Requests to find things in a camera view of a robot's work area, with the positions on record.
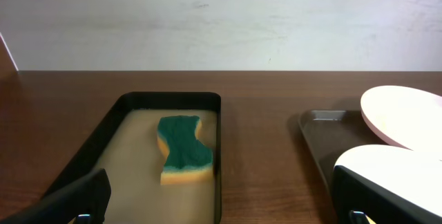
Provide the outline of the pink plate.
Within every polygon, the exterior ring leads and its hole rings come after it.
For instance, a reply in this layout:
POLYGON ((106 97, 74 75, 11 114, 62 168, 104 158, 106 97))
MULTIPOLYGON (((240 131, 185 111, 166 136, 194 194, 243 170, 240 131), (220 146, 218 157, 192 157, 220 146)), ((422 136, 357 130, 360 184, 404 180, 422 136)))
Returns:
POLYGON ((441 96, 406 86, 376 86, 360 99, 366 125, 389 145, 441 157, 441 96))

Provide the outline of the dark brown serving tray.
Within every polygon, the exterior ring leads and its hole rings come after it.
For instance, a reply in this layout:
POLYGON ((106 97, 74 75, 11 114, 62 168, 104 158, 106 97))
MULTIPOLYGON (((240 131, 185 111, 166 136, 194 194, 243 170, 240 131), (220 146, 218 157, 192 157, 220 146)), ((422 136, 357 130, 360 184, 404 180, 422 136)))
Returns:
POLYGON ((342 153, 361 145, 385 143, 366 125, 360 111, 305 111, 298 124, 327 191, 342 153))

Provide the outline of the white plate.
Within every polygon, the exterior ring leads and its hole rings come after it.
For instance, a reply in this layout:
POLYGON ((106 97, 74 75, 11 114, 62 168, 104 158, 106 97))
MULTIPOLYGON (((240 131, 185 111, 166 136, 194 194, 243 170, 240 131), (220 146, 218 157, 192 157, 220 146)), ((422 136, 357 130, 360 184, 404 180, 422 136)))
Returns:
MULTIPOLYGON (((441 217, 439 159, 409 149, 371 144, 344 152, 334 169, 339 165, 441 217)), ((374 222, 368 216, 363 220, 374 222)))

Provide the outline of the green yellow sponge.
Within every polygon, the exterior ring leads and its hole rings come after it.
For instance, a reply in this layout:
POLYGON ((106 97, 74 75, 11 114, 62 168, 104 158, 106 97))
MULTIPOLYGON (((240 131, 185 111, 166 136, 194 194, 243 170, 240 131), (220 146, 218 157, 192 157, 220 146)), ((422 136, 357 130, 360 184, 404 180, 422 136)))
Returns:
POLYGON ((213 178, 214 155, 200 141, 202 121, 197 115, 175 115, 160 119, 157 145, 165 158, 161 185, 196 183, 213 178))

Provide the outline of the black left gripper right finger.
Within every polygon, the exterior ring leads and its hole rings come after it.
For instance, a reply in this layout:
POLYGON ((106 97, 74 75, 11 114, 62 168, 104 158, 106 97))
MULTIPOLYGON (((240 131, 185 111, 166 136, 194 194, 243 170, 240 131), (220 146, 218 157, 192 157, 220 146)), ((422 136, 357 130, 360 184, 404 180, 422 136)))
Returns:
POLYGON ((388 191, 356 172, 337 166, 333 172, 331 197, 339 223, 440 223, 441 217, 388 191))

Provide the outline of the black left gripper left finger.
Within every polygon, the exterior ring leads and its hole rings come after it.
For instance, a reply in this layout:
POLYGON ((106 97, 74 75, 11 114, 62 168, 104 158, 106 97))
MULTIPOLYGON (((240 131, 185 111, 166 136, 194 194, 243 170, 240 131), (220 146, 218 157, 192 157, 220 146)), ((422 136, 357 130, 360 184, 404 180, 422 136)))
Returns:
POLYGON ((90 172, 43 198, 33 206, 13 214, 3 224, 97 223, 102 224, 111 197, 105 169, 90 172))

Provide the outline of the black soapy water tray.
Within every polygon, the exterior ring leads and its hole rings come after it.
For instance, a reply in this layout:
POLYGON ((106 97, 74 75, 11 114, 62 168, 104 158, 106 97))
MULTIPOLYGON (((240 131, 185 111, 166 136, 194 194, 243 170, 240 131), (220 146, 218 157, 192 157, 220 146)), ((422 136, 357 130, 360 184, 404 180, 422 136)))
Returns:
POLYGON ((221 97, 208 92, 132 92, 122 95, 47 189, 46 195, 104 168, 111 186, 105 223, 219 223, 221 97), (165 161, 157 124, 174 115, 197 115, 200 140, 214 155, 205 182, 161 185, 165 161))

